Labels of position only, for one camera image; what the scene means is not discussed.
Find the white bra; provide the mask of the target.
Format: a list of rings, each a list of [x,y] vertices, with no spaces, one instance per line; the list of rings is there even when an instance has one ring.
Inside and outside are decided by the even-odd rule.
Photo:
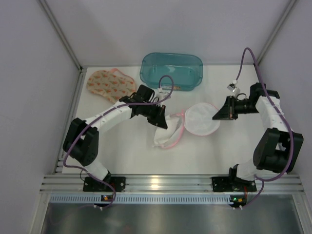
[[[156,129],[153,146],[169,149],[174,147],[181,138],[183,132],[183,118],[181,115],[168,115],[165,119],[168,128]]]

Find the small white mesh laundry bag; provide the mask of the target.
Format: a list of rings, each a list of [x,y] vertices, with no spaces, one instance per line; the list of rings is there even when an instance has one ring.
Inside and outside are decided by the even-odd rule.
[[[212,120],[212,117],[217,111],[218,109],[214,105],[202,102],[191,106],[186,111],[174,114],[181,115],[183,118],[183,132],[181,138],[185,131],[198,137],[204,137],[214,133],[220,127],[219,120]]]

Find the floral pink laundry bag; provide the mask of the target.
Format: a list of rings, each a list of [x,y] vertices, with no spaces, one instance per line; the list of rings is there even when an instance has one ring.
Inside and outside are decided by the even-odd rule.
[[[100,95],[113,104],[137,90],[134,79],[117,68],[95,71],[88,78],[86,88],[92,94]]]

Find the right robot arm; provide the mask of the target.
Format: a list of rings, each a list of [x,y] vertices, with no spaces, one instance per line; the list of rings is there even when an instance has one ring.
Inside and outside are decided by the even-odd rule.
[[[252,181],[262,170],[276,175],[290,173],[296,163],[304,138],[292,131],[285,122],[277,91],[266,90],[256,83],[250,87],[248,98],[227,96],[213,120],[236,120],[239,114],[258,113],[264,126],[264,135],[256,146],[253,158],[229,169],[229,177],[239,182]]]

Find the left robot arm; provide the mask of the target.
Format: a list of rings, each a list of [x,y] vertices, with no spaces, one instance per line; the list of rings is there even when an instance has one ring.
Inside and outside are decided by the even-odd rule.
[[[141,85],[130,96],[123,96],[112,107],[88,119],[75,118],[72,120],[63,151],[65,157],[71,157],[79,162],[78,169],[88,173],[99,181],[105,181],[110,172],[98,159],[99,133],[107,132],[116,125],[135,116],[144,116],[148,123],[162,129],[168,129],[165,119],[164,101],[170,98],[168,93],[158,89],[159,101],[151,102],[154,90]]]

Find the teal plastic bin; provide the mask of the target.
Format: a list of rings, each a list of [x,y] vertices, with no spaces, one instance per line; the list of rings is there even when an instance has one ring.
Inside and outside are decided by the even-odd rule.
[[[191,91],[203,78],[203,63],[194,55],[174,53],[150,53],[141,64],[139,76],[148,87]]]

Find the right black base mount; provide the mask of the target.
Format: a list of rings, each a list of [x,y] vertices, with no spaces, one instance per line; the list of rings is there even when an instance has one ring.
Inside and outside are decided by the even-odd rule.
[[[255,181],[232,179],[229,176],[212,177],[214,192],[256,192]]]

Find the aluminium front rail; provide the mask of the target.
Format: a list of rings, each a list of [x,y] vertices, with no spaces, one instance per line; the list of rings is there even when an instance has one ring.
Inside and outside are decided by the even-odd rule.
[[[125,175],[123,193],[137,194],[211,194],[213,192],[210,175]],[[45,175],[41,187],[42,193],[78,193],[83,190],[83,182],[78,174]],[[303,193],[300,177],[285,175],[278,180],[266,182],[264,194]]]

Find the right aluminium corner post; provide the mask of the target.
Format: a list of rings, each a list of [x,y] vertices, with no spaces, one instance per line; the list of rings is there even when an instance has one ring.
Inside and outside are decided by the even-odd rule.
[[[273,45],[274,41],[276,40],[279,32],[287,22],[288,18],[290,17],[292,11],[298,4],[298,0],[288,0],[285,8],[283,9],[282,13],[278,17],[273,29],[270,31],[264,45],[262,46],[259,55],[257,57],[257,62],[260,65],[263,61],[264,57],[268,53],[269,49]]]

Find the aluminium corner post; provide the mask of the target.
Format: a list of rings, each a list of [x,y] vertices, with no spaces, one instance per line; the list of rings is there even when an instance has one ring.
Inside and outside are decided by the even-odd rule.
[[[278,17],[273,29],[270,31],[264,45],[262,46],[259,55],[257,57],[257,62],[260,65],[263,61],[264,57],[268,53],[269,49],[273,45],[274,41],[276,40],[279,32],[287,22],[288,18],[290,17],[292,11],[298,4],[298,0],[288,0],[285,8],[283,9],[282,13]]]
[[[64,31],[62,30],[55,14],[53,13],[51,7],[49,6],[48,2],[46,0],[37,0],[37,3],[39,4],[39,6],[43,10],[44,14],[48,18],[48,21],[51,23],[52,28],[54,29],[57,37],[59,38],[61,44],[63,45],[65,51],[69,55],[71,61],[73,62],[75,67],[80,71],[82,69],[82,66],[81,66],[72,46],[70,45]]]

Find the left aluminium corner post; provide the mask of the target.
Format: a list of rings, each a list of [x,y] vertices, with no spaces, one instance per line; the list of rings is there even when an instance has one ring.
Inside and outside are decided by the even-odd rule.
[[[70,45],[64,31],[62,30],[55,14],[53,13],[51,7],[49,6],[48,2],[46,0],[37,0],[37,3],[39,4],[39,6],[43,10],[44,14],[48,18],[48,21],[51,23],[52,28],[54,29],[57,37],[59,38],[61,44],[63,45],[65,51],[69,55],[71,61],[73,62],[75,67],[80,71],[82,69],[82,66],[81,66],[72,46]]]

